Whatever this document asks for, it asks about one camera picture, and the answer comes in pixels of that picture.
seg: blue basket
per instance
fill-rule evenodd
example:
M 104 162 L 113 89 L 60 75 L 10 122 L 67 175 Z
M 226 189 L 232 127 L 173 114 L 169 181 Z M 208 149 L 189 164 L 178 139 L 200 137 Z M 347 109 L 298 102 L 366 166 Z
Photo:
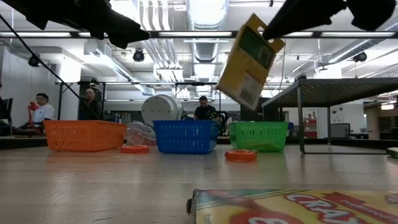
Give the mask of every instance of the blue basket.
M 154 121 L 157 147 L 164 153 L 208 154 L 216 147 L 218 123 Z

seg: man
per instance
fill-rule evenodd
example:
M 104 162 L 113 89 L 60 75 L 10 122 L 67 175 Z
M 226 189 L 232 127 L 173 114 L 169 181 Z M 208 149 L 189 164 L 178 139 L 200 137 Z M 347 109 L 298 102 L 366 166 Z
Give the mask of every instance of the man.
M 49 105 L 49 96 L 45 93 L 36 94 L 36 103 L 40 106 L 35 110 L 35 116 L 33 122 L 35 126 L 37 123 L 43 122 L 43 120 L 54 120 L 55 109 Z
M 200 106 L 195 110 L 195 120 L 208 119 L 209 111 L 216 112 L 216 108 L 209 105 L 207 97 L 201 96 L 199 98 Z
M 87 108 L 86 105 L 84 105 L 84 102 L 81 102 L 79 109 L 79 120 L 101 120 L 103 117 L 101 103 L 95 99 L 95 92 L 91 88 L 86 90 L 85 103 L 90 107 L 92 112 Z

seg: metal table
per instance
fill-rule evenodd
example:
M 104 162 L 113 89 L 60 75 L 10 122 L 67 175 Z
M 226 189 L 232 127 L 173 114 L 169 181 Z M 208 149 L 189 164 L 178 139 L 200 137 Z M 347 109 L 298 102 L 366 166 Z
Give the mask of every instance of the metal table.
M 369 154 L 352 152 L 305 152 L 303 107 L 326 107 L 328 109 L 328 143 L 330 144 L 331 106 L 388 93 L 394 90 L 398 90 L 398 78 L 301 79 L 291 84 L 291 86 L 278 95 L 267 100 L 262 104 L 262 107 L 279 107 L 281 117 L 283 115 L 283 107 L 298 108 L 298 138 L 300 151 L 304 154 Z

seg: white shirt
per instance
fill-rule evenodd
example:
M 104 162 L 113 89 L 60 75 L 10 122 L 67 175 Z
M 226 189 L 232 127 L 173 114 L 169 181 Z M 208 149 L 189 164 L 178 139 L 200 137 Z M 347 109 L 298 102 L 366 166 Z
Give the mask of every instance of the white shirt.
M 39 123 L 42 122 L 44 119 L 54 120 L 54 114 L 54 107 L 49 104 L 43 105 L 39 109 L 35 110 L 35 118 L 33 122 Z

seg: clear plastic bag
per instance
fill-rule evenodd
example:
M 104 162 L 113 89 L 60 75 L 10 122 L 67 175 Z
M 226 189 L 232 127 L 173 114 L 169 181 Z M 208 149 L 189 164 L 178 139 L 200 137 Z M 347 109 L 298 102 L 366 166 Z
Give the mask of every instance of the clear plastic bag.
M 155 132 L 139 121 L 128 124 L 124 138 L 128 146 L 157 146 Z

